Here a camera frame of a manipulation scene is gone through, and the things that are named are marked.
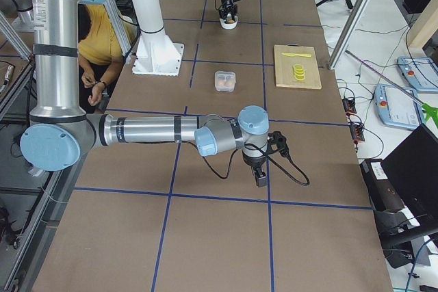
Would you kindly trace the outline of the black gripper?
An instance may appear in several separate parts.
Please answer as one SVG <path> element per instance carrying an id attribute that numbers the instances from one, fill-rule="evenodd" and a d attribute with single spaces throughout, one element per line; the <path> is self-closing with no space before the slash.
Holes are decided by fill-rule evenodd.
<path id="1" fill-rule="evenodd" d="M 231 0 L 221 0 L 221 2 L 222 3 L 219 7 L 220 18 L 226 21 L 228 15 L 233 15 L 233 20 L 236 21 L 238 19 L 238 8 L 235 2 L 232 2 Z"/>
<path id="2" fill-rule="evenodd" d="M 265 155 L 258 150 L 243 150 L 242 155 L 244 162 L 252 168 L 256 186 L 265 187 L 267 185 L 267 176 L 263 171 L 263 164 L 266 162 Z"/>

